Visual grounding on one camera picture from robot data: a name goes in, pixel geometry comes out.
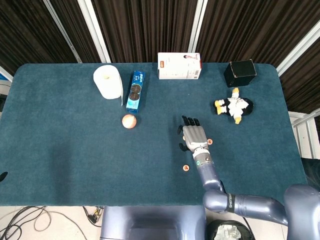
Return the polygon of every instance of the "plush toy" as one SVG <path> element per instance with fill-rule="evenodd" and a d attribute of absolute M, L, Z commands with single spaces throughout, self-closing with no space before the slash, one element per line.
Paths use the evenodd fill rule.
<path fill-rule="evenodd" d="M 254 103 L 248 98 L 240 98 L 239 88 L 236 87 L 232 90 L 230 98 L 216 100 L 214 106 L 216 114 L 227 114 L 234 118 L 235 124 L 239 124 L 242 115 L 249 115 L 252 112 Z"/>

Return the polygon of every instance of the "gray robot arm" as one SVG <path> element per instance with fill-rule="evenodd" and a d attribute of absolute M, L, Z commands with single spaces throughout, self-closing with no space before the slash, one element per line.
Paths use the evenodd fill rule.
<path fill-rule="evenodd" d="M 197 171 L 206 190 L 203 204 L 208 210 L 218 213 L 231 212 L 242 217 L 261 219 L 288 226 L 288 240 L 320 239 L 319 192 L 304 185 L 301 186 L 304 191 L 297 191 L 296 186 L 293 185 L 287 189 L 284 195 L 286 208 L 270 197 L 226 193 L 210 155 L 204 129 L 197 119 L 186 118 L 185 116 L 182 118 L 186 126 L 180 126 L 178 133 L 183 131 L 186 146 L 180 145 L 180 148 L 183 151 L 190 150 L 193 152 Z M 299 221 L 301 215 L 309 221 Z M 308 235 L 308 238 L 297 238 L 296 236 L 299 236 L 296 234 L 297 232 L 312 233 Z"/>

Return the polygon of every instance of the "toilet paper roll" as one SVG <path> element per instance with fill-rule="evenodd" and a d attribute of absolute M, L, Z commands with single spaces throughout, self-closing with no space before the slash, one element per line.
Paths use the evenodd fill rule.
<path fill-rule="evenodd" d="M 105 99 L 121 97 L 123 105 L 124 88 L 118 69 L 112 65 L 98 67 L 93 73 L 93 80 Z"/>

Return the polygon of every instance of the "packaging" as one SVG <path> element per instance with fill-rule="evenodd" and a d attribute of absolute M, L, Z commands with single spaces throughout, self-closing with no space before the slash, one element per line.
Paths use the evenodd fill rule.
<path fill-rule="evenodd" d="M 231 61 L 224 71 L 224 79 L 229 88 L 246 86 L 257 75 L 252 59 Z"/>
<path fill-rule="evenodd" d="M 139 101 L 141 97 L 142 86 L 146 73 L 143 71 L 134 71 L 132 77 L 132 84 L 128 101 L 126 102 L 126 111 L 131 114 L 137 114 L 139 110 Z"/>
<path fill-rule="evenodd" d="M 158 52 L 159 79 L 198 79 L 201 69 L 199 53 Z"/>

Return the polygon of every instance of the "dark curtain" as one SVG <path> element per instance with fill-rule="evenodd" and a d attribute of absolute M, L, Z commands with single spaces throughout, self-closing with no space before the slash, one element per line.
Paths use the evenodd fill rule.
<path fill-rule="evenodd" d="M 289 111 L 309 114 L 320 108 L 320 39 L 283 75 L 281 84 Z M 315 118 L 320 136 L 320 117 Z"/>
<path fill-rule="evenodd" d="M 76 63 L 42 0 L 0 1 L 0 66 L 10 74 L 25 63 Z"/>
<path fill-rule="evenodd" d="M 187 52 L 197 0 L 93 0 L 112 62 L 156 62 Z"/>
<path fill-rule="evenodd" d="M 319 0 L 209 0 L 196 51 L 204 62 L 277 67 L 319 19 Z"/>
<path fill-rule="evenodd" d="M 100 63 L 100 57 L 78 1 L 50 0 L 50 2 L 82 62 Z"/>

